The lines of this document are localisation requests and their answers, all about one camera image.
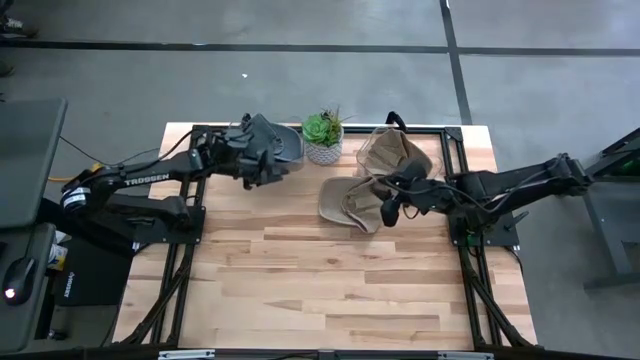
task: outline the wooden table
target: wooden table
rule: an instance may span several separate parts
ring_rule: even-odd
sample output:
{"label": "wooden table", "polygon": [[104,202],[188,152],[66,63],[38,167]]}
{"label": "wooden table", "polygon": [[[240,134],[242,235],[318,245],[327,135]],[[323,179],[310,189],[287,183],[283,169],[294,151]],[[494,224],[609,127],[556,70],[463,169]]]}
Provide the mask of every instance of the wooden table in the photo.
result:
{"label": "wooden table", "polygon": [[[167,124],[161,153],[192,125]],[[461,128],[470,170],[495,171],[487,127]],[[373,235],[318,216],[322,182],[353,175],[366,138],[346,135],[343,156],[332,166],[306,161],[284,181],[251,191],[231,178],[209,179],[181,347],[471,349],[460,262],[445,216],[401,215],[396,227]],[[436,136],[409,138],[427,155],[441,157]],[[151,197],[175,195],[179,187],[155,184]],[[135,257],[114,340],[131,333],[157,299],[166,252],[166,245],[155,244]],[[535,342],[517,262],[501,248],[488,248],[487,261],[496,301]],[[478,309],[489,339],[484,306]],[[164,335],[171,318],[169,309]]]}

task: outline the green succulent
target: green succulent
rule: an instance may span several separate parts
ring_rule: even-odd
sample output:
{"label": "green succulent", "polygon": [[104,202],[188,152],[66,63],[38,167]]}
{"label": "green succulent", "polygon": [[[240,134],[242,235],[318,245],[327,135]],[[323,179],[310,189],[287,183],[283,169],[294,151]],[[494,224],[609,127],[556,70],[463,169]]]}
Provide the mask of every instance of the green succulent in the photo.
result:
{"label": "green succulent", "polygon": [[302,123],[302,136],[304,140],[317,145],[332,146],[340,142],[342,134],[342,121],[338,117],[339,109],[334,113],[325,110],[320,114],[309,116]]}

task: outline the black mouse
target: black mouse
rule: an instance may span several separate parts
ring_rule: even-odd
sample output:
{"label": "black mouse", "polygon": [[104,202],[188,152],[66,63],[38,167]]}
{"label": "black mouse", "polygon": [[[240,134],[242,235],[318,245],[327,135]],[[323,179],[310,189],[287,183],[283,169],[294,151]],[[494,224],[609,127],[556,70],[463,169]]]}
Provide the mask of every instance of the black mouse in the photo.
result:
{"label": "black mouse", "polygon": [[20,305],[31,296],[36,260],[23,257],[9,265],[2,281],[2,295],[8,305]]}

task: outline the concrete floor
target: concrete floor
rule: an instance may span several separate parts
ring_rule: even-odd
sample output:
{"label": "concrete floor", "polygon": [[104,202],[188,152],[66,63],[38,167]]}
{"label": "concrete floor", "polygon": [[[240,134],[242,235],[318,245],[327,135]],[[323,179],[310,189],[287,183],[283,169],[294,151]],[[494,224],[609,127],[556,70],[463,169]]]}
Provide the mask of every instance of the concrete floor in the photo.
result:
{"label": "concrete floor", "polygon": [[[634,0],[449,3],[459,46],[640,47]],[[13,14],[56,40],[447,43],[437,0],[19,0]],[[448,55],[0,49],[0,58],[18,66],[0,80],[8,100],[67,98],[64,136],[109,162],[156,147],[166,122],[245,112],[287,121],[340,104],[353,122],[395,110],[409,123],[460,124]],[[588,159],[640,125],[638,57],[463,56],[461,64],[473,123],[490,127],[501,170],[558,152]],[[53,174],[90,164],[60,144]],[[47,194],[57,197],[56,187]],[[518,231],[540,344],[640,358],[640,289],[582,289],[611,271],[583,202],[551,198],[528,210]],[[108,318],[77,332],[100,342]]]}

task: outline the black cable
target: black cable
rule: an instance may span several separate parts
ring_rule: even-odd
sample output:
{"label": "black cable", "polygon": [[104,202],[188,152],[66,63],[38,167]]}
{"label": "black cable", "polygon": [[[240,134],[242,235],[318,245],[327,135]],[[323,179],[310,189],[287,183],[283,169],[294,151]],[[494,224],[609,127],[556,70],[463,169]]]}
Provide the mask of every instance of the black cable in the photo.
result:
{"label": "black cable", "polygon": [[416,217],[418,217],[418,214],[420,214],[420,209],[417,209],[417,208],[416,208],[416,213],[415,213],[415,214],[413,214],[413,216],[409,216],[409,214],[407,214],[407,207],[408,207],[408,206],[403,206],[403,207],[402,207],[402,212],[404,212],[404,216],[406,216],[406,217],[407,217],[407,219],[409,219],[409,220],[413,220],[413,219],[415,219]]}
{"label": "black cable", "polygon": [[100,159],[98,159],[98,158],[96,158],[96,157],[94,157],[94,156],[89,155],[86,151],[84,151],[84,150],[80,149],[78,146],[76,146],[76,144],[74,144],[74,143],[72,143],[71,141],[69,141],[69,140],[65,139],[65,137],[64,137],[64,136],[62,136],[62,135],[60,135],[60,140],[62,140],[62,141],[64,141],[64,142],[66,142],[67,144],[69,144],[69,146],[71,146],[72,148],[74,148],[74,149],[78,150],[78,151],[79,151],[80,153],[82,153],[84,156],[88,157],[89,159],[91,159],[91,160],[93,160],[93,161],[97,161],[97,162],[99,162],[100,164],[111,165],[111,164],[107,164],[106,162],[104,162],[104,161],[102,161],[102,160],[100,160]]}
{"label": "black cable", "polygon": [[100,164],[107,165],[107,166],[116,166],[116,165],[118,165],[118,164],[124,164],[124,163],[126,163],[127,161],[131,161],[131,160],[133,160],[133,159],[137,158],[138,156],[142,156],[142,155],[144,155],[144,154],[147,154],[147,153],[150,153],[150,152],[153,152],[153,151],[158,151],[158,150],[160,150],[160,148],[153,148],[153,149],[149,149],[149,150],[141,151],[141,152],[139,152],[139,153],[137,153],[137,154],[135,154],[135,155],[133,155],[133,156],[129,156],[128,158],[126,158],[126,159],[124,159],[124,160],[118,161],[117,163],[110,164],[110,163],[108,163],[108,162],[105,162],[105,161],[102,161],[102,160],[98,159],[98,158],[97,158],[97,157],[95,157],[95,156],[90,155],[90,154],[89,154],[89,153],[87,153],[86,151],[82,150],[82,149],[81,149],[79,146],[77,146],[76,144],[74,144],[74,143],[72,143],[71,141],[67,140],[67,139],[66,139],[64,136],[62,136],[62,135],[60,135],[60,140],[62,140],[62,141],[64,141],[64,142],[66,142],[67,144],[69,144],[69,146],[71,146],[72,148],[74,148],[74,149],[78,150],[82,155],[84,155],[84,156],[88,157],[89,159],[91,159],[91,160],[93,160],[93,161],[97,161],[97,162],[99,162]]}
{"label": "black cable", "polygon": [[[478,252],[476,251],[474,253],[473,251],[471,251],[471,248],[473,246],[469,246],[469,236],[471,236],[471,235],[467,236],[467,252],[469,253],[469,255],[473,256],[474,258],[477,258],[478,257]],[[480,240],[480,245],[479,246],[482,246],[482,244],[484,244],[484,233],[483,232],[480,233],[479,240]]]}
{"label": "black cable", "polygon": [[144,155],[144,154],[148,154],[148,153],[150,153],[150,152],[154,152],[154,151],[160,151],[160,148],[153,148],[153,149],[149,149],[149,150],[141,151],[141,152],[139,152],[139,153],[137,153],[137,154],[135,154],[135,155],[133,155],[133,156],[129,156],[128,158],[126,158],[126,159],[124,159],[124,160],[120,160],[120,161],[118,162],[118,164],[124,164],[124,163],[126,163],[127,161],[131,161],[131,160],[133,160],[133,159],[137,158],[138,156],[142,156],[142,155]]}
{"label": "black cable", "polygon": [[171,147],[171,149],[169,149],[169,151],[167,151],[166,153],[164,153],[162,156],[160,156],[160,157],[159,157],[159,158],[157,158],[156,160],[154,160],[154,161],[152,161],[152,162],[150,162],[150,163],[148,163],[148,164],[142,165],[142,166],[140,166],[138,169],[130,170],[128,173],[129,173],[129,174],[135,174],[135,173],[137,173],[137,172],[140,172],[140,171],[143,171],[143,170],[147,170],[147,169],[151,168],[152,166],[156,165],[157,163],[159,163],[160,161],[164,160],[167,156],[171,155],[171,153],[173,153],[173,152],[178,148],[178,146],[180,146],[180,144],[182,144],[182,142],[183,142],[187,137],[189,137],[189,136],[190,136],[194,131],[195,131],[194,129],[189,130],[186,134],[184,134],[184,135],[180,138],[180,140],[178,140],[178,142],[177,142],[177,143],[175,143],[175,144]]}
{"label": "black cable", "polygon": [[[175,145],[173,145],[173,146],[171,147],[171,149],[169,149],[169,151],[167,151],[166,153],[164,153],[164,154],[163,154],[162,156],[160,156],[158,159],[156,159],[156,160],[154,160],[154,161],[152,161],[152,162],[150,162],[150,163],[148,163],[148,164],[144,164],[144,165],[140,166],[140,167],[139,167],[139,168],[137,168],[137,169],[134,169],[134,170],[129,171],[129,174],[134,174],[134,173],[137,173],[137,172],[140,172],[140,171],[146,170],[146,169],[148,169],[148,168],[150,168],[150,167],[154,166],[155,164],[159,163],[160,161],[164,160],[167,156],[171,155],[171,153],[172,153],[172,152],[174,152],[174,151],[178,148],[178,146],[180,146],[180,144],[182,144],[182,142],[183,142],[183,141],[184,141],[184,140],[185,140],[189,135],[191,135],[193,132],[194,132],[194,130],[193,130],[193,129],[192,129],[192,130],[189,130],[186,134],[184,134],[184,135],[180,138],[180,140],[178,140],[178,142],[177,142],[177,143],[175,143]],[[107,176],[112,176],[112,175],[113,175],[113,174],[110,174],[110,173],[104,173],[104,174],[96,174],[96,175],[89,176],[88,178],[86,178],[86,179],[82,180],[82,181],[81,181],[81,182],[80,182],[80,183],[79,183],[79,184],[78,184],[78,185],[77,185],[73,190],[75,190],[75,189],[77,189],[77,188],[81,187],[82,185],[86,184],[88,181],[92,181],[92,180],[96,180],[96,179],[99,179],[99,178],[102,178],[102,177],[107,177]]]}
{"label": "black cable", "polygon": [[488,209],[486,209],[484,206],[482,206],[477,200],[475,200],[474,198],[472,198],[469,194],[465,193],[464,191],[458,190],[456,188],[454,188],[453,186],[447,185],[447,184],[440,184],[438,186],[429,188],[429,189],[424,189],[424,190],[420,190],[420,191],[410,191],[410,190],[405,190],[402,189],[400,187],[398,187],[396,184],[393,184],[392,182],[389,181],[389,179],[387,178],[383,178],[384,183],[389,186],[390,188],[403,193],[403,194],[407,194],[407,195],[423,195],[423,194],[427,194],[430,193],[432,191],[436,191],[439,189],[447,189],[450,191],[453,191],[457,194],[462,195],[465,199],[469,200],[470,202],[472,202],[474,205],[476,205],[477,207],[479,207],[480,209],[489,212]]}
{"label": "black cable", "polygon": [[287,354],[287,355],[279,356],[277,358],[272,358],[269,360],[286,360],[291,358],[303,358],[303,359],[316,360],[318,357],[313,355],[314,355],[313,353]]}
{"label": "black cable", "polygon": [[516,191],[520,190],[523,186],[527,185],[527,183],[535,178],[537,178],[538,176],[544,174],[547,171],[553,170],[555,169],[556,166],[558,166],[558,164],[560,164],[560,156],[556,157],[556,162],[553,163],[553,165],[549,166],[548,169],[544,169],[544,170],[540,170],[537,173],[529,176],[528,178],[522,180],[520,183],[518,183],[518,185],[516,185],[516,187],[513,188],[513,190],[509,191],[509,193],[507,195],[505,195],[502,199],[500,199],[500,202],[498,202],[498,205],[494,206],[493,209],[489,210],[489,213],[492,214],[496,211],[498,211],[498,209],[504,205],[504,203],[511,197],[511,195],[513,195],[513,193],[515,193]]}
{"label": "black cable", "polygon": [[518,261],[518,265],[520,266],[520,272],[524,274],[524,268],[522,267],[522,260],[520,260],[520,255],[518,255],[518,253],[515,252],[515,250],[513,250],[510,246],[504,246],[504,248],[505,250],[510,252],[513,257],[516,258],[516,261]]}

